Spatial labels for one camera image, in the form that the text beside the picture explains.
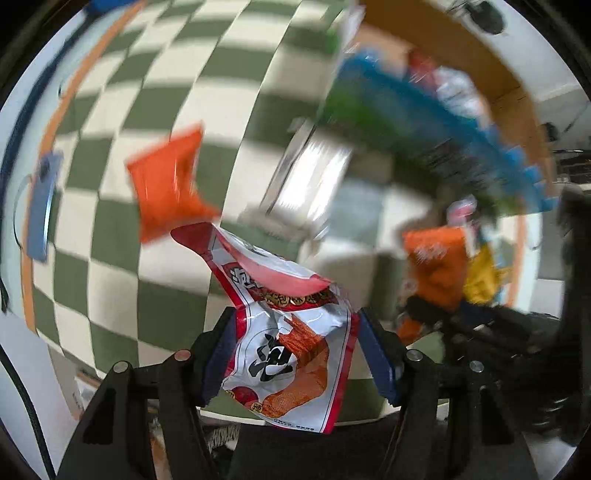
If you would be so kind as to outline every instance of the snack bag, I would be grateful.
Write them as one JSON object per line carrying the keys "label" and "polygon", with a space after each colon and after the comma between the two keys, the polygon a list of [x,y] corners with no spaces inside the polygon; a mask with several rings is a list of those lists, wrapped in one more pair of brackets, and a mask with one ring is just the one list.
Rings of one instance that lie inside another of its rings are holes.
{"label": "snack bag", "polygon": [[273,425],[330,433],[358,328],[339,287],[210,223],[171,235],[207,262],[236,307],[222,388]]}
{"label": "snack bag", "polygon": [[212,220],[219,211],[201,200],[193,172],[203,130],[173,137],[127,165],[138,195],[139,240],[146,243],[173,228],[196,220]]}
{"label": "snack bag", "polygon": [[[417,295],[448,312],[457,310],[468,266],[464,235],[464,229],[449,226],[403,234],[410,265],[403,303]],[[409,345],[425,331],[422,323],[405,316],[396,333],[404,345]]]}

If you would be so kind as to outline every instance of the orange edge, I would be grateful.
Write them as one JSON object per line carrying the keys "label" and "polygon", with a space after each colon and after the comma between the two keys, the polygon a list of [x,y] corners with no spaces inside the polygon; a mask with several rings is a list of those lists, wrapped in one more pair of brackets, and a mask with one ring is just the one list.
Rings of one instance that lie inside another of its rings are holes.
{"label": "orange edge", "polygon": [[[137,15],[137,13],[143,8],[144,1],[138,1],[129,7],[123,15],[109,29],[103,34],[99,42],[92,48],[86,58],[82,61],[78,68],[74,78],[70,82],[65,95],[57,107],[56,111],[51,116],[51,119],[47,123],[45,134],[41,140],[41,146],[39,148],[39,159],[46,153],[51,151],[54,139],[56,137],[57,128],[59,127],[62,119],[64,118],[67,108],[70,102],[74,98],[76,92],[82,80],[86,77],[90,69],[103,54],[109,43],[123,30],[124,26],[130,22]],[[33,194],[33,186],[29,190],[27,214],[25,215],[24,233],[22,237],[23,244],[27,241],[27,227],[29,221],[29,207],[31,204],[31,196]],[[22,290],[22,302],[25,313],[25,323],[29,330],[37,333],[35,328],[35,311],[33,309],[33,261],[23,253],[21,253],[21,290]]]}
{"label": "orange edge", "polygon": [[506,305],[513,307],[519,292],[519,278],[521,276],[521,267],[523,266],[523,256],[525,248],[527,226],[525,224],[525,215],[517,216],[517,243],[515,244],[515,257],[511,268],[511,283],[507,294]]}

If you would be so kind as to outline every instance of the screw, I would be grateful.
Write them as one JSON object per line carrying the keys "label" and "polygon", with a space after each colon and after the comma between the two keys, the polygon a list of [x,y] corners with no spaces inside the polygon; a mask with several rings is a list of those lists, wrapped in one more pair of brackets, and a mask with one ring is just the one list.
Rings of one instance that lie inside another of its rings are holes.
{"label": "screw", "polygon": [[420,362],[423,359],[423,353],[418,350],[407,351],[407,358],[413,362]]}
{"label": "screw", "polygon": [[174,359],[177,362],[185,362],[191,358],[191,352],[188,350],[179,350],[174,354]]}
{"label": "screw", "polygon": [[478,360],[472,360],[469,365],[470,370],[476,372],[477,374],[480,374],[484,371],[484,365],[482,365],[482,362],[479,362]]}
{"label": "screw", "polygon": [[121,362],[117,362],[115,365],[113,365],[113,372],[116,374],[122,374],[128,369],[128,367],[129,363],[122,360]]}

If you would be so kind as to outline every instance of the red and white snack bag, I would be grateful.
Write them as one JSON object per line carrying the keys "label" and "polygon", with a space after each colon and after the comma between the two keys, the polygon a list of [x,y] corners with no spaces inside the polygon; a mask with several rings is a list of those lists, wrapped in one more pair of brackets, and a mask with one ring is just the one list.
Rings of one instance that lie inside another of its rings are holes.
{"label": "red and white snack bag", "polygon": [[330,433],[358,326],[339,287],[211,223],[171,235],[207,262],[236,307],[222,388],[276,426]]}

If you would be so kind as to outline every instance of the green and white checkered floor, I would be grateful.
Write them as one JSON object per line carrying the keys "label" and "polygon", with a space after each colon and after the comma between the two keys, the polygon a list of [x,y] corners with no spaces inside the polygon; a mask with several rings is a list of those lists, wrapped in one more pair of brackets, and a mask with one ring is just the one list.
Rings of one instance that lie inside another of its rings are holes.
{"label": "green and white checkered floor", "polygon": [[[380,253],[397,252],[393,227],[430,201],[392,188],[389,161],[353,162],[316,255],[238,223],[245,206],[262,199],[292,120],[312,118],[327,92],[338,55],[326,26],[338,22],[343,5],[151,1],[108,45],[54,144],[64,161],[51,206],[49,259],[34,263],[35,321],[50,346],[104,377],[116,361],[148,365],[189,347],[229,305],[193,252],[169,236],[140,245],[125,170],[130,156],[198,122],[205,135],[196,182],[222,211],[222,227],[328,275],[349,290],[355,306],[394,298],[396,281],[388,277],[395,269]],[[375,417],[381,406],[358,348],[341,420]],[[210,408],[251,415],[225,397]]]}

